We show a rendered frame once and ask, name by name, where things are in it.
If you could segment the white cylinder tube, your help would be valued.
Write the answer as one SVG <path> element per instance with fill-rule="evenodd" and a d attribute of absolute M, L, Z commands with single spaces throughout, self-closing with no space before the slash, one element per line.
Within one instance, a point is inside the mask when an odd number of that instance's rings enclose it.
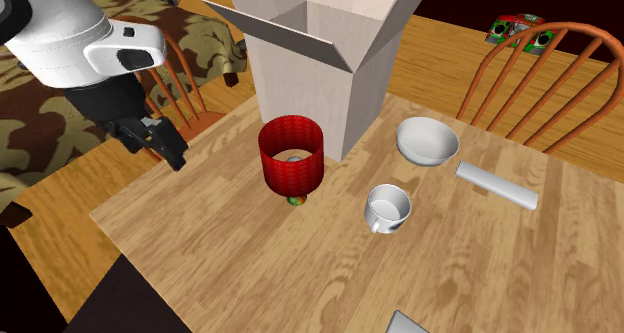
<path fill-rule="evenodd" d="M 489 192 L 501 196 L 528 210 L 537 208 L 539 196 L 536 192 L 510 182 L 468 162 L 460 161 L 455 175 Z"/>

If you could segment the white mug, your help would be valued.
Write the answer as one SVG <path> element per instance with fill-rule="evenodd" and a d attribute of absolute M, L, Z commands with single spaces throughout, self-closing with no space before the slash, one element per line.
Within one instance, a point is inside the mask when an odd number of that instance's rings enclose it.
<path fill-rule="evenodd" d="M 412 203 L 407 193 L 393 184 L 379 184 L 368 194 L 364 218 L 372 233 L 390 234 L 407 220 Z"/>

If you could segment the grey flat slab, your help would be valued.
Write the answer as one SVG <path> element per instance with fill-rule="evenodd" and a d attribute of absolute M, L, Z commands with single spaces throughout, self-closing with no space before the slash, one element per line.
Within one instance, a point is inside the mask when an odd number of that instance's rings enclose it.
<path fill-rule="evenodd" d="M 395 310 L 385 333 L 429 333 L 400 310 Z"/>

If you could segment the red shade table lamp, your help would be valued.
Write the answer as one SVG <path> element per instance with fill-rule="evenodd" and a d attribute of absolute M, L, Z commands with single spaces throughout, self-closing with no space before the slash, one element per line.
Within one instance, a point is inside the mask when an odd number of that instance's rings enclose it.
<path fill-rule="evenodd" d="M 324 177 L 324 137 L 310 118 L 285 115 L 266 123 L 258 135 L 258 147 L 267 186 L 293 206 L 302 205 Z M 309 156 L 278 160 L 289 150 L 303 150 Z"/>

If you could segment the wooden table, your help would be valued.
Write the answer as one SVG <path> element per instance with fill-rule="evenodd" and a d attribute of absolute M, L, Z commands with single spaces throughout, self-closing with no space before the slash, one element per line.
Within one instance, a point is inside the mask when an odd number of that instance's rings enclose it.
<path fill-rule="evenodd" d="M 398 152 L 426 109 L 388 96 L 381 115 L 298 207 L 266 185 L 248 100 L 93 220 L 194 333 L 384 333 L 395 310 L 430 333 L 624 333 L 624 184 L 451 120 L 465 161 L 535 191 L 522 208 Z M 372 233 L 379 184 L 410 197 Z"/>

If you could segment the orange wooden spindle chair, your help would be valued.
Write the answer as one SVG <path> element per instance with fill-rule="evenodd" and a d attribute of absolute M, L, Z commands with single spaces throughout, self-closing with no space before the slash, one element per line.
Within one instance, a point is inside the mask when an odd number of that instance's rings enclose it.
<path fill-rule="evenodd" d="M 166 117 L 173 123 L 188 145 L 183 154 L 187 161 L 192 140 L 224 116 L 208 108 L 200 87 L 210 80 L 213 69 L 223 69 L 212 60 L 228 56 L 194 45 L 188 35 L 178 38 L 165 27 L 157 29 L 163 37 L 164 57 L 155 67 L 139 70 L 136 77 L 145 89 L 148 118 Z M 155 160 L 166 161 L 153 149 L 144 146 L 144 150 Z"/>
<path fill-rule="evenodd" d="M 554 113 L 543 125 L 541 125 L 530 137 L 528 137 L 523 144 L 527 147 L 531 146 L 538 138 L 542 137 L 547 131 L 555 126 L 564 116 L 572 111 L 579 103 L 581 103 L 586 97 L 590 95 L 596 88 L 598 88 L 606 79 L 611 75 L 616 76 L 616 86 L 610 94 L 609 99 L 591 116 L 582 121 L 578 126 L 571 129 L 564 134 L 554 143 L 546 147 L 543 152 L 547 155 L 554 153 L 556 150 L 564 146 L 567 142 L 586 131 L 588 128 L 605 118 L 611 113 L 619 103 L 624 100 L 624 44 L 616 39 L 609 32 L 597 28 L 593 25 L 578 23 L 578 22 L 551 22 L 528 29 L 520 30 L 515 34 L 509 36 L 501 43 L 495 45 L 480 62 L 476 73 L 470 83 L 470 86 L 465 94 L 465 97 L 456 113 L 456 118 L 460 120 L 469 103 L 475 93 L 478 84 L 481 81 L 483 74 L 485 73 L 490 62 L 510 44 L 514 43 L 512 54 L 508 57 L 505 65 L 496 77 L 496 80 L 491 85 L 486 97 L 479 105 L 477 112 L 474 114 L 470 121 L 472 126 L 475 126 L 480 121 L 481 117 L 489 107 L 494 96 L 497 94 L 499 88 L 504 83 L 505 79 L 513 69 L 520 54 L 523 52 L 524 47 L 529 43 L 529 40 L 534 34 L 542 33 L 546 31 L 553 31 L 555 33 L 554 38 L 545 47 L 544 51 L 532 66 L 525 73 L 521 81 L 512 91 L 511 95 L 506 99 L 502 107 L 497 111 L 495 117 L 490 121 L 486 127 L 488 132 L 493 129 L 502 120 L 508 110 L 511 108 L 516 99 L 525 90 L 533 77 L 545 64 L 546 60 L 557 49 L 558 45 L 570 33 L 580 33 L 591 38 L 589 44 L 581 51 L 581 53 L 570 63 L 570 65 L 560 74 L 560 76 L 551 84 L 551 86 L 542 94 L 542 96 L 533 104 L 533 106 L 522 116 L 522 118 L 513 126 L 513 128 L 505 135 L 508 140 L 520 132 L 520 130 L 529 122 L 529 120 L 550 100 L 550 98 L 565 84 L 573 74 L 588 60 L 591 55 L 601 46 L 606 47 L 611 55 L 612 60 L 598 73 L 593 79 L 591 79 L 584 87 L 582 87 L 571 99 L 568 100 L 556 113 Z"/>

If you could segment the green and red box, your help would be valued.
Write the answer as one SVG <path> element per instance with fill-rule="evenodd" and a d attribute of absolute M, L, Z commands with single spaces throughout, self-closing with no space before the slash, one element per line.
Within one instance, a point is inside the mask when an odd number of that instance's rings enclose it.
<path fill-rule="evenodd" d="M 517 32 L 541 25 L 545 19 L 532 14 L 519 13 L 516 15 L 500 15 L 490 27 L 485 41 L 499 44 Z M 533 33 L 523 51 L 535 55 L 541 55 L 546 47 L 552 42 L 557 30 L 546 30 Z"/>

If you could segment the camouflage pattern sofa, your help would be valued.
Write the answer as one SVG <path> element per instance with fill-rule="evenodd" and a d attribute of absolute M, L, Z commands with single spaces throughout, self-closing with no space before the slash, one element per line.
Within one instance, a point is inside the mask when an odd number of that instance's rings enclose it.
<path fill-rule="evenodd" d="M 184 58 L 168 58 L 185 90 L 215 78 L 228 86 L 247 67 L 247 55 L 228 25 L 161 0 L 93 0 L 111 18 L 134 16 L 158 26 L 177 42 Z M 0 46 L 0 226 L 14 228 L 31 217 L 16 203 L 28 187 L 107 139 L 60 89 L 41 84 Z"/>

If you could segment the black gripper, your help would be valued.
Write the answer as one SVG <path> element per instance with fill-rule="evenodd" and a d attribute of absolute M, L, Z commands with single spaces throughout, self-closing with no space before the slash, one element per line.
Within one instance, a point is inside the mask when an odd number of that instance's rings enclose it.
<path fill-rule="evenodd" d="M 130 153 L 145 146 L 159 153 L 174 171 L 186 164 L 183 154 L 188 145 L 173 123 L 166 117 L 144 117 L 145 92 L 134 74 L 66 88 L 64 94 L 85 118 L 118 139 Z"/>

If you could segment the white bowl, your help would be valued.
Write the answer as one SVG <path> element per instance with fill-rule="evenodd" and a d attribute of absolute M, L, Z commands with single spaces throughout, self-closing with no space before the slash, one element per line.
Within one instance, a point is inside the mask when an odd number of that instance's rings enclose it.
<path fill-rule="evenodd" d="M 409 162 L 425 167 L 439 166 L 454 157 L 460 141 L 446 124 L 429 117 L 411 117 L 396 131 L 400 154 Z"/>

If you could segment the open cardboard box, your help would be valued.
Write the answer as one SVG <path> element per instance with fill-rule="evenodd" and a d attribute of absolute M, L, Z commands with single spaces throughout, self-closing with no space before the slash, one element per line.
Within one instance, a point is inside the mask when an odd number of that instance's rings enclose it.
<path fill-rule="evenodd" d="M 341 161 L 379 116 L 403 30 L 422 0 L 232 0 L 263 121 L 301 115 Z"/>

